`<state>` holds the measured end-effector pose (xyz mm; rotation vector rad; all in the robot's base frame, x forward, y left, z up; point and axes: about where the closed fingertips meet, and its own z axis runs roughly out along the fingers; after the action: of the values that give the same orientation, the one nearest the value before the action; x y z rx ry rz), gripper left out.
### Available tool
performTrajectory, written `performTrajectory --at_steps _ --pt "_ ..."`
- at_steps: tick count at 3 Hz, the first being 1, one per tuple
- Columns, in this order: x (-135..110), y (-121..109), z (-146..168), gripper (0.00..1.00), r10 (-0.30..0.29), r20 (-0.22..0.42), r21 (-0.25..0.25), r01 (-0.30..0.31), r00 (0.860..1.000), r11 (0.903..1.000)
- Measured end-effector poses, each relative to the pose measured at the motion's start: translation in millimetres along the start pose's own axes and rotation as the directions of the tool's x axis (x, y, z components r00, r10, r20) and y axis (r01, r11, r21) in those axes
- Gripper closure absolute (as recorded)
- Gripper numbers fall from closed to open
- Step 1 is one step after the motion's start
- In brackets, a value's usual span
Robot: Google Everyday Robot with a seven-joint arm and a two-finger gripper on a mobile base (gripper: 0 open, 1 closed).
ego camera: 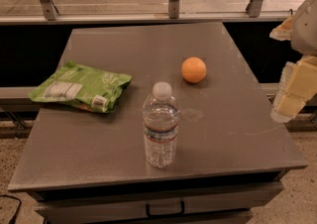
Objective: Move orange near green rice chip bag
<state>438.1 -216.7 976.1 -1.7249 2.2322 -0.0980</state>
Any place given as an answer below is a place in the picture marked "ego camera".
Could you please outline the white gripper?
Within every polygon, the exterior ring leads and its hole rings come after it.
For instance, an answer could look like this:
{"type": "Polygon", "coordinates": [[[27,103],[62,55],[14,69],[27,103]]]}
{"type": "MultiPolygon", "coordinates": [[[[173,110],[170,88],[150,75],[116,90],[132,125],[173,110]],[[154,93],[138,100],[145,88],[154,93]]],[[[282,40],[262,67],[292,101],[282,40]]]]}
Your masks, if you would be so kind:
{"type": "Polygon", "coordinates": [[[294,14],[274,28],[269,36],[289,41],[303,56],[297,63],[288,61],[282,70],[270,117],[277,123],[294,119],[317,94],[317,0],[305,0],[294,14]]]}

